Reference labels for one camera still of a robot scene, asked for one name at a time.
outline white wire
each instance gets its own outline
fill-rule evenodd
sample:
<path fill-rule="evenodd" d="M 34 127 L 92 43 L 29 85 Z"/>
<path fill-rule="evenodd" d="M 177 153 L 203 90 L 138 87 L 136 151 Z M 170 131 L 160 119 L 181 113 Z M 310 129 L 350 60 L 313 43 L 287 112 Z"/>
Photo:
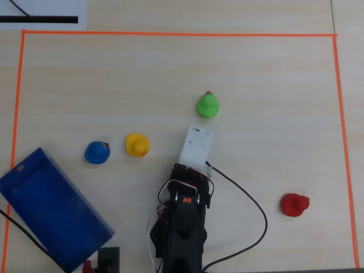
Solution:
<path fill-rule="evenodd" d="M 170 181 L 166 182 L 166 183 L 165 183 L 165 185 L 163 186 L 163 188 L 160 190 L 160 192 L 159 192 L 159 194 L 158 194 L 158 200 L 160 199 L 160 194 L 164 191 L 164 189 L 166 188 L 166 186 L 168 186 L 168 184 L 169 184 L 170 182 L 172 182 L 172 181 L 177 181 L 177 182 L 179 182 L 179 183 L 182 183 L 182 184 L 183 184 L 183 185 L 185 185 L 185 186 L 188 186 L 188 187 L 190 187 L 190 188 L 195 189 L 196 194 L 197 194 L 197 188 L 196 188 L 195 186 L 192 186 L 192 185 L 187 184 L 187 183 L 185 183 L 185 182 L 182 182 L 182 181 L 180 181 L 180 180 L 172 179 L 172 180 L 170 180 Z"/>
<path fill-rule="evenodd" d="M 191 168 L 191 169 L 192 169 L 192 170 L 194 170 L 194 171 L 196 171 L 196 172 L 199 172 L 200 174 L 202 174 L 203 176 L 205 176 L 205 177 L 209 180 L 209 182 L 211 183 L 212 187 L 214 187 L 214 184 L 213 184 L 213 182 L 212 182 L 211 178 L 209 178 L 209 176 L 208 176 L 208 175 L 204 174 L 203 172 L 200 172 L 200 171 L 199 171 L 199 170 L 197 170 L 197 169 L 194 169 L 194 168 Z"/>
<path fill-rule="evenodd" d="M 150 221 L 152 221 L 152 219 L 154 218 L 154 216 L 156 214 L 158 214 L 161 210 L 163 210 L 165 208 L 161 208 L 161 209 L 158 209 L 154 214 L 153 216 L 149 219 L 148 221 L 148 225 L 147 225 L 147 244 L 148 244 L 148 250 L 149 250 L 149 254 L 150 254 L 150 258 L 152 259 L 152 264 L 153 264 L 153 267 L 154 267 L 154 270 L 157 272 L 157 268 L 155 267 L 155 264 L 154 264 L 154 260 L 153 260 L 153 255 L 152 255 L 152 252 L 150 251 L 150 247 L 149 247 L 149 238 L 148 238 L 148 233 L 149 233 L 149 224 L 150 224 Z"/>

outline rubber duck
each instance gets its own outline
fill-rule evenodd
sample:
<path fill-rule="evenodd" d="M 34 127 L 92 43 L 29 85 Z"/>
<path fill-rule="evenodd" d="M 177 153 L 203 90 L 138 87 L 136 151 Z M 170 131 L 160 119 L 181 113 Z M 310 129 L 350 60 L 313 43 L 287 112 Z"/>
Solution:
<path fill-rule="evenodd" d="M 309 207 L 309 198 L 295 193 L 287 193 L 280 201 L 283 213 L 290 217 L 298 217 Z"/>
<path fill-rule="evenodd" d="M 103 141 L 91 142 L 85 151 L 85 159 L 92 164 L 104 163 L 110 155 L 109 144 Z"/>
<path fill-rule="evenodd" d="M 220 109 L 220 105 L 213 93 L 207 91 L 197 103 L 197 111 L 203 118 L 213 118 Z"/>
<path fill-rule="evenodd" d="M 126 138 L 126 151 L 135 158 L 141 158 L 149 151 L 149 140 L 145 135 L 130 134 Z"/>

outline table surface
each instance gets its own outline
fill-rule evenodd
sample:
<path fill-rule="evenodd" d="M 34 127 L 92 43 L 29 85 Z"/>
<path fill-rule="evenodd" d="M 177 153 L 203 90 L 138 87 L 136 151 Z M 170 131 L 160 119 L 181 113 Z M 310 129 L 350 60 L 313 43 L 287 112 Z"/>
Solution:
<path fill-rule="evenodd" d="M 334 32 L 333 14 L 360 260 L 364 39 L 358 34 L 364 3 L 334 0 L 332 6 L 333 13 L 330 1 L 314 0 L 89 0 L 87 29 L 318 34 Z M 0 35 L 0 171 L 5 173 L 21 33 Z M 267 235 L 257 247 L 209 272 L 353 268 L 336 80 L 331 37 L 27 34 L 15 162 L 44 148 L 115 231 L 106 245 L 120 247 L 121 272 L 153 272 L 145 231 L 156 194 L 178 161 L 188 126 L 204 126 L 215 133 L 209 161 L 251 193 L 268 217 Z M 198 98 L 208 90 L 221 104 L 211 120 L 196 113 Z M 148 136 L 147 156 L 126 155 L 129 133 Z M 93 140 L 110 143 L 110 159 L 101 166 L 82 157 Z M 260 211 L 246 196 L 218 174 L 213 180 L 203 264 L 252 244 L 264 229 Z M 287 192 L 310 197 L 301 217 L 280 212 L 279 200 Z M 6 210 L 2 197 L 0 208 Z M 13 210 L 11 215 L 23 223 Z M 1 273 L 25 271 L 59 269 L 10 225 Z"/>

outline orange tape boundary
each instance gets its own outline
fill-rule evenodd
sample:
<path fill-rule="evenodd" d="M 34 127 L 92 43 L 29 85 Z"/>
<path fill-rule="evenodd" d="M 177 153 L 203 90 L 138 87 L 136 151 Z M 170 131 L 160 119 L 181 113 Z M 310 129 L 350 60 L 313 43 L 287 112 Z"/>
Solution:
<path fill-rule="evenodd" d="M 333 45 L 333 49 L 334 49 L 334 60 L 335 60 L 335 71 L 336 71 L 336 84 L 337 84 L 337 95 L 338 95 L 339 107 L 340 107 L 340 119 L 341 119 L 342 140 L 343 140 L 343 143 L 344 143 L 345 166 L 346 166 L 346 179 L 348 181 L 348 195 L 349 195 L 350 222 L 351 222 L 351 239 L 353 241 L 353 253 L 354 253 L 355 268 L 359 268 L 357 235 L 356 235 L 356 228 L 355 228 L 353 190 L 351 188 L 351 175 L 350 175 L 348 142 L 346 140 L 344 107 L 342 105 L 342 93 L 341 93 L 341 83 L 340 83 L 339 61 L 338 61 L 338 57 L 337 57 L 337 46 L 336 46 L 336 37 L 335 36 L 332 37 L 332 45 Z"/>
<path fill-rule="evenodd" d="M 11 168 L 14 168 L 14 163 L 15 163 L 16 131 L 17 131 L 17 127 L 18 127 L 20 83 L 21 83 L 21 78 L 22 78 L 24 43 L 25 43 L 25 35 L 26 34 L 146 35 L 146 36 L 190 36 L 190 37 L 332 37 L 334 60 L 335 60 L 336 81 L 337 81 L 337 92 L 338 92 L 338 100 L 339 100 L 339 107 L 340 107 L 341 130 L 342 130 L 342 138 L 343 138 L 343 143 L 344 143 L 346 178 L 347 178 L 347 182 L 348 182 L 351 237 L 352 237 L 352 241 L 353 241 L 353 253 L 354 253 L 355 267 L 359 268 L 357 239 L 356 239 L 356 230 L 355 230 L 353 191 L 352 191 L 352 188 L 351 188 L 351 177 L 350 177 L 348 143 L 347 143 L 347 140 L 346 140 L 344 108 L 343 108 L 343 105 L 342 105 L 340 72 L 339 72 L 338 57 L 337 57 L 337 46 L 336 46 L 337 34 L 256 34 L 256 33 L 246 33 L 246 34 L 237 34 L 237 33 L 223 34 L 223 33 L 220 33 L 220 34 L 215 34 L 215 33 L 132 32 L 132 31 L 42 31 L 42 30 L 22 30 L 22 40 L 21 40 L 21 44 L 20 44 L 20 56 L 19 56 L 19 67 L 18 67 L 18 80 L 17 80 L 17 85 L 16 85 L 16 97 L 15 97 L 13 143 L 12 143 L 12 148 L 11 148 Z M 11 211 L 11 206 L 8 203 L 6 213 L 8 215 L 10 215 L 10 211 Z M 5 273 L 8 238 L 9 238 L 9 220 L 7 219 L 6 222 L 5 222 L 5 237 L 4 237 L 4 245 L 3 245 L 1 273 Z"/>

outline blue rubber duck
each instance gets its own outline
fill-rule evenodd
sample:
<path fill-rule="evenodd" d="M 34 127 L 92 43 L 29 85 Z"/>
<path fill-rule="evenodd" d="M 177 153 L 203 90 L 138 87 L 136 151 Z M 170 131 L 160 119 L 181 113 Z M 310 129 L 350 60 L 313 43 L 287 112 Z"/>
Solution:
<path fill-rule="evenodd" d="M 103 141 L 91 142 L 85 151 L 85 159 L 92 164 L 104 163 L 110 155 L 109 144 Z"/>

